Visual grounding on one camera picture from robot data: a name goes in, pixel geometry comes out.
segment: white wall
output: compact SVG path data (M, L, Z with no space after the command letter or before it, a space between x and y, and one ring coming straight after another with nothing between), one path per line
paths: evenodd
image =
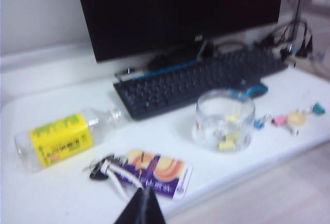
M79 0L1 0L1 54L89 39Z

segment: monitor screen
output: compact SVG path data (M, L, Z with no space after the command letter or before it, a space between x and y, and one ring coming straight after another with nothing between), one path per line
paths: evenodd
M278 20L281 0L80 0L96 61Z

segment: cable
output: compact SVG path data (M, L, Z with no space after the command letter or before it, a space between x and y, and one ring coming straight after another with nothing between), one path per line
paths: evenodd
M117 190L118 190L119 194L122 196L122 198L124 198L128 202L129 196L124 191L124 188L121 185L121 183L119 182L117 176L110 170L106 171L106 175L113 181L114 186L117 188Z
M116 166L112 163L110 163L110 161L105 160L100 168L100 172L103 173L104 175L107 175L114 183L114 186L117 188L117 190L119 191L119 194L126 200L129 201L129 197L126 194L126 192L124 191L123 186L121 185L120 181L118 180L117 176L115 175L115 173L123 176L124 178L128 179L130 182L132 182L137 188L142 188L143 189L143 185L141 184L141 182L130 172L128 172L127 170Z

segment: plastic bottle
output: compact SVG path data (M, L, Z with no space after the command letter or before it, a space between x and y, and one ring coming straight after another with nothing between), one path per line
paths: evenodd
M104 141L122 121L121 111L84 109L79 113L15 135L15 146L28 171L39 171Z

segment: keyboard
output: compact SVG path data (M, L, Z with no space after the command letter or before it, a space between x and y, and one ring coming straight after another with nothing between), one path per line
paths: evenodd
M131 117L141 120L195 103L205 91L241 91L262 85L260 78L287 66L259 49L219 54L147 73L114 84Z

